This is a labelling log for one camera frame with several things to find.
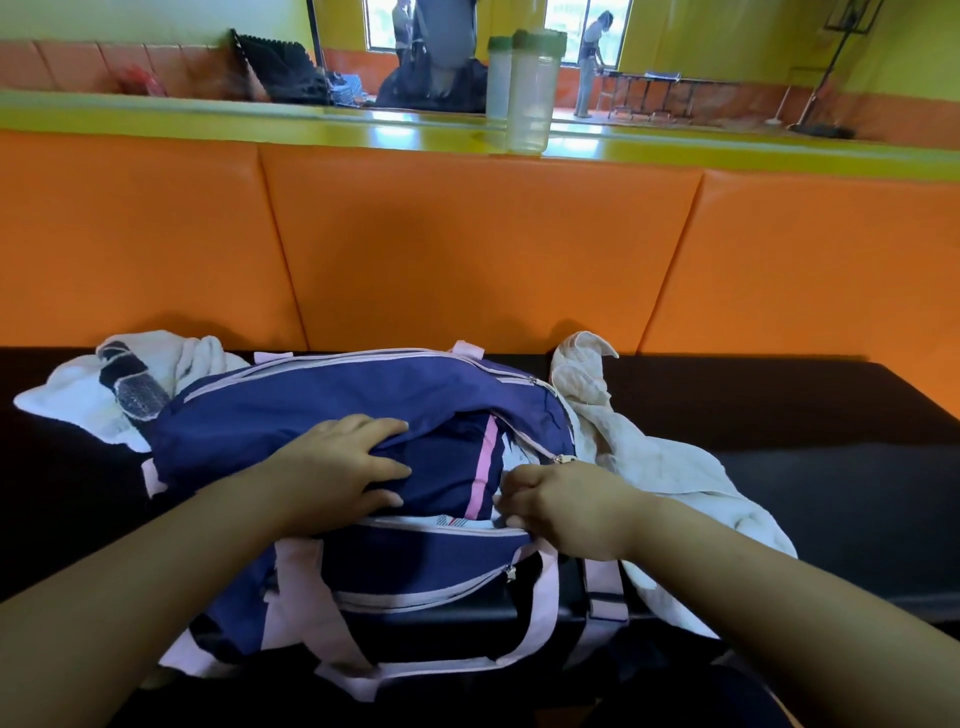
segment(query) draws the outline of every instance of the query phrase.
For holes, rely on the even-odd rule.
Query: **pink zipper trim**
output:
[[[473,485],[470,486],[470,503],[464,514],[464,518],[468,521],[476,521],[480,515],[483,496],[487,492],[487,481],[490,478],[490,463],[494,448],[496,448],[496,418],[490,415],[487,419],[487,429],[483,433],[480,457],[477,460],[477,474],[473,477]]]

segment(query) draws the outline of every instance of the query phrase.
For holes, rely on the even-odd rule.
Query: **white towel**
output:
[[[740,495],[713,455],[685,443],[647,437],[613,411],[603,379],[603,356],[617,353],[589,331],[573,334],[553,355],[550,381],[579,421],[575,427],[580,430],[578,456],[620,475],[635,488],[680,500],[755,541],[796,557],[796,549],[774,517]],[[624,563],[624,569],[655,615],[691,632],[716,637],[636,565]]]
[[[169,331],[110,336],[96,353],[61,364],[47,383],[17,395],[20,409],[82,427],[135,452],[150,446],[139,427],[202,376],[249,366],[215,336],[185,339]]]

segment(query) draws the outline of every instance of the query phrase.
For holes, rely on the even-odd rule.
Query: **yellow wall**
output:
[[[620,70],[767,84],[822,55],[833,0],[636,0]]]
[[[0,37],[219,42],[229,28],[313,48],[304,0],[0,0]]]
[[[960,2],[887,0],[847,91],[960,101]]]
[[[477,58],[487,59],[491,36],[512,36],[520,28],[543,27],[546,0],[479,0],[477,3]]]
[[[323,48],[366,51],[367,28],[363,0],[313,0]]]
[[[315,6],[324,47],[366,50],[363,0],[315,0]],[[819,74],[790,69],[829,62],[840,36],[822,26],[834,6],[835,0],[635,0],[620,70],[814,85]],[[486,59],[490,36],[542,28],[545,15],[546,0],[479,0],[477,57]],[[960,101],[960,0],[886,0],[874,32],[853,38],[844,51],[835,82],[850,91]]]

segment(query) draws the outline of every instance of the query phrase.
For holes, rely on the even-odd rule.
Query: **orange padded wall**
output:
[[[252,144],[0,133],[0,342],[303,349]]]
[[[960,416],[960,185],[706,172],[640,349],[864,355]]]
[[[261,146],[314,350],[634,352],[698,169]]]

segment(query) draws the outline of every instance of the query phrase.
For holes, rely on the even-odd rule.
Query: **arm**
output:
[[[370,449],[406,429],[351,415],[0,604],[0,716],[16,726],[108,722],[189,621],[273,541],[400,505],[374,481],[410,474]]]
[[[836,576],[596,466],[521,466],[498,510],[632,561],[750,660],[804,725],[960,725],[960,643]]]

